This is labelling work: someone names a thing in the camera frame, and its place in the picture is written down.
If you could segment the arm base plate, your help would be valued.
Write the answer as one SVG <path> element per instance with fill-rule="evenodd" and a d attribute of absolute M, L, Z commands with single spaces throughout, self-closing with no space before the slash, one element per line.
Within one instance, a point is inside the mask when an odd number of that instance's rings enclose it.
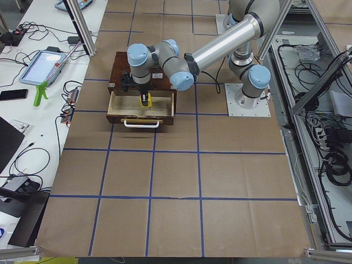
<path fill-rule="evenodd" d="M 249 98 L 243 94 L 243 84 L 225 83 L 228 115 L 230 117 L 264 117 L 271 116 L 265 91 L 258 98 Z"/>
<path fill-rule="evenodd" d="M 216 14 L 216 27 L 217 27 L 217 35 L 223 34 L 225 31 L 235 26 L 238 22 L 236 22 L 233 18 L 233 14 Z"/>

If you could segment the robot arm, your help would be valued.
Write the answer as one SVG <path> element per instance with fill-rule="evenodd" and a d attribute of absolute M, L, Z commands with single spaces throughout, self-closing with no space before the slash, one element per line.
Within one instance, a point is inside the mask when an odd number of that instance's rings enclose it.
<path fill-rule="evenodd" d="M 270 31 L 279 14 L 279 1 L 229 1 L 226 31 L 193 53 L 185 53 L 183 58 L 173 39 L 151 46 L 134 43 L 127 49 L 130 73 L 122 76 L 122 89 L 136 88 L 141 104 L 147 106 L 148 91 L 152 89 L 150 70 L 154 67 L 163 70 L 174 89 L 185 91 L 202 70 L 226 55 L 231 56 L 232 71 L 251 65 L 253 53 L 245 45 Z"/>

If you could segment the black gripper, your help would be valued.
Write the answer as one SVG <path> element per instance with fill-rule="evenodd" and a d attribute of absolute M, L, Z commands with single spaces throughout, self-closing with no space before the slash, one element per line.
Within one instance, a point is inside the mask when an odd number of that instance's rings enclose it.
<path fill-rule="evenodd" d="M 139 93 L 141 93 L 141 103 L 145 104 L 146 93 L 148 93 L 148 91 L 151 90 L 151 81 L 149 80 L 145 84 L 138 84 L 134 81 L 131 73 L 123 73 L 120 79 L 120 88 L 124 92 L 128 92 L 129 89 L 137 90 Z M 148 95 L 147 106 L 152 106 L 152 96 L 150 93 L 148 93 L 147 95 Z"/>

